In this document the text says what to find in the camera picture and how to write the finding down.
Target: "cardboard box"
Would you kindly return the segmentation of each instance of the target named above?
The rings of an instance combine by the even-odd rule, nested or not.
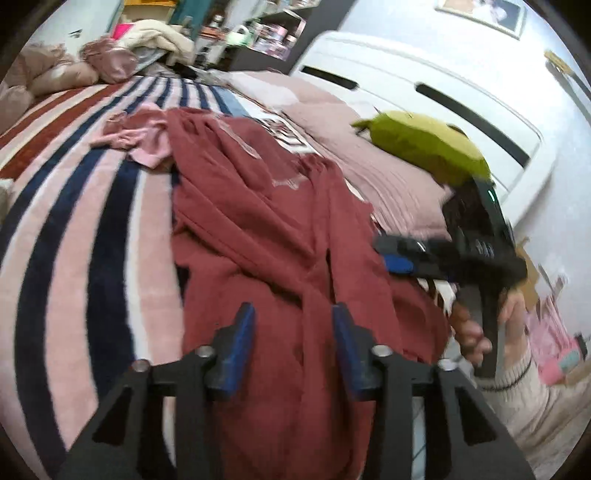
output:
[[[529,238],[525,238],[519,245],[517,245],[516,252],[521,258],[527,263],[527,280],[521,283],[518,288],[525,297],[525,307],[528,310],[535,308],[537,303],[540,301],[540,297],[535,290],[535,285],[540,279],[540,273],[536,269],[534,263],[531,261],[530,256],[525,251],[525,244],[529,241]]]

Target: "metal screw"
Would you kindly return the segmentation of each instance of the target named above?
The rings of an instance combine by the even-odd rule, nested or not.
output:
[[[388,345],[374,345],[371,349],[375,356],[385,357],[392,355],[392,349]]]
[[[449,358],[439,360],[439,368],[446,372],[453,372],[457,368],[457,363]]]
[[[136,360],[133,364],[131,364],[131,368],[133,368],[135,372],[147,372],[150,369],[150,362],[144,359]]]
[[[213,349],[213,347],[211,347],[209,345],[203,345],[197,349],[197,356],[199,356],[201,358],[209,358],[209,357],[215,355],[215,353],[216,353],[216,351]]]

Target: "red garment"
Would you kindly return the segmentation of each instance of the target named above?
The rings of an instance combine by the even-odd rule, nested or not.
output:
[[[374,407],[348,402],[331,305],[345,302],[378,342],[428,363],[447,320],[420,286],[388,275],[371,247],[371,207],[337,165],[289,153],[246,118],[175,109],[168,129],[181,173],[173,251],[190,270],[184,351],[210,342],[243,301],[256,308],[242,388],[214,407],[226,479],[357,478]]]

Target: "hand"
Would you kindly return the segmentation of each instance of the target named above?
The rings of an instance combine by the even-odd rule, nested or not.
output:
[[[505,328],[505,369],[518,362],[527,350],[525,336],[525,300],[521,292],[512,290],[502,296],[499,302],[503,308],[499,314],[499,325]],[[450,316],[450,324],[456,331],[455,338],[462,347],[462,355],[474,365],[479,365],[484,354],[492,350],[491,341],[484,337],[480,325],[472,320],[470,312],[459,302],[455,302]]]

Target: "pink pillow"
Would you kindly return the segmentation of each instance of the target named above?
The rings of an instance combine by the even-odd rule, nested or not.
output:
[[[42,44],[26,45],[6,73],[4,81],[9,87],[15,85],[28,86],[35,77],[55,66],[65,52],[66,49],[63,44],[53,46]]]
[[[34,96],[40,96],[72,88],[89,87],[98,81],[99,73],[85,61],[63,63],[39,75],[31,82],[29,91]]]
[[[85,44],[80,49],[80,58],[93,66],[106,83],[126,81],[138,64],[138,58],[131,50],[118,46],[107,36]]]
[[[392,233],[446,237],[441,204],[447,191],[432,176],[374,147],[350,124],[359,115],[347,104],[297,104],[284,115],[333,154],[343,174],[374,206],[380,225]]]
[[[296,103],[344,103],[305,80],[275,72],[230,72],[225,80],[244,96],[270,110]]]
[[[33,103],[33,95],[22,85],[0,83],[0,134],[17,123]]]

